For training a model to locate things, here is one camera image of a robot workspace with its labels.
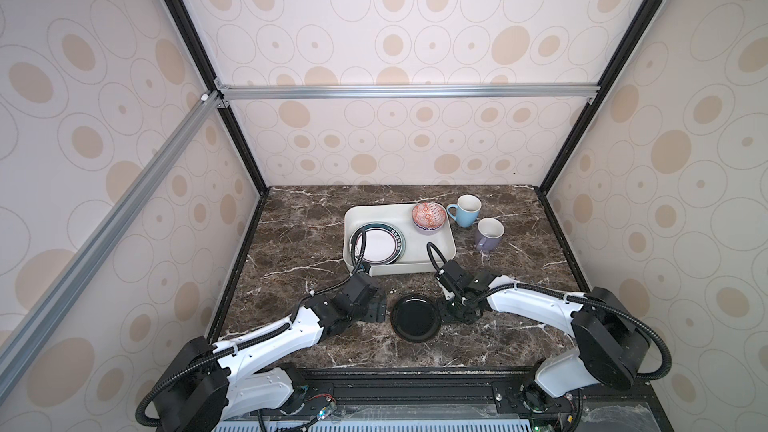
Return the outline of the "light blue mug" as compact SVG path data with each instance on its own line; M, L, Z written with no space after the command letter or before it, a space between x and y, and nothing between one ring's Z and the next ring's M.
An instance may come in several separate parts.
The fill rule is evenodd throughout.
M470 228L482 207L481 200L470 194L460 196L454 204L446 207L447 215L453 219L459 227Z

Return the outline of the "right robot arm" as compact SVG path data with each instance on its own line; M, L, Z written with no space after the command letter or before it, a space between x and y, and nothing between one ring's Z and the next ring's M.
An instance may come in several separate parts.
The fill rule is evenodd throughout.
M574 340L573 348L539 361L521 385L521 400L531 411L544 411L578 389L601 384L627 391L637 379L660 380L671 371L664 339L604 288L563 292L506 275L473 275L454 260L431 263L443 291L437 307L445 322L469 325L486 312L507 313Z

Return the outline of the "white plate green red rim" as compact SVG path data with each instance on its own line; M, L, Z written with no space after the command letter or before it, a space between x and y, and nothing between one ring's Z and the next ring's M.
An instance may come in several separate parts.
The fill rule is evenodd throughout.
M349 239L352 264L358 260L371 266L394 264L402 257L405 248L404 234L395 226L380 222L363 224Z

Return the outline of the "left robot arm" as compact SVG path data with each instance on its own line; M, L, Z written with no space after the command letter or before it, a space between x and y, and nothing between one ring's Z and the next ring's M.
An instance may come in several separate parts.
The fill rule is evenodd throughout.
M211 431L222 420L263 410L296 414L309 399L309 387L283 358L357 322L385 318L385 293L358 271L303 297L289 316L251 333L216 343L190 340L140 399L135 419L157 431Z

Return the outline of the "purple bowl patterned inside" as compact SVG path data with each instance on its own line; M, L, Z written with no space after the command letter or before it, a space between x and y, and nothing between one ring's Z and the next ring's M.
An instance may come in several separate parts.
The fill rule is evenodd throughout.
M446 224L448 215L446 209L439 203L421 202L412 208L411 218L414 226L421 233L433 234Z

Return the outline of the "black round plate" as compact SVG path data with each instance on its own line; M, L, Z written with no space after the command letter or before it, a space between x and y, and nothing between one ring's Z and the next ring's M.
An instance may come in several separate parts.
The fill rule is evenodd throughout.
M420 294L399 298L392 308L390 322L395 334L410 343L432 340L442 326L434 301Z

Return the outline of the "purple mug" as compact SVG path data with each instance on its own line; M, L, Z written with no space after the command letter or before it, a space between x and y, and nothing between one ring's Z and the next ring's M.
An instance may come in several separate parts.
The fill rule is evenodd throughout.
M488 253L496 249L505 233L504 225L496 218L483 218L477 224L475 248Z

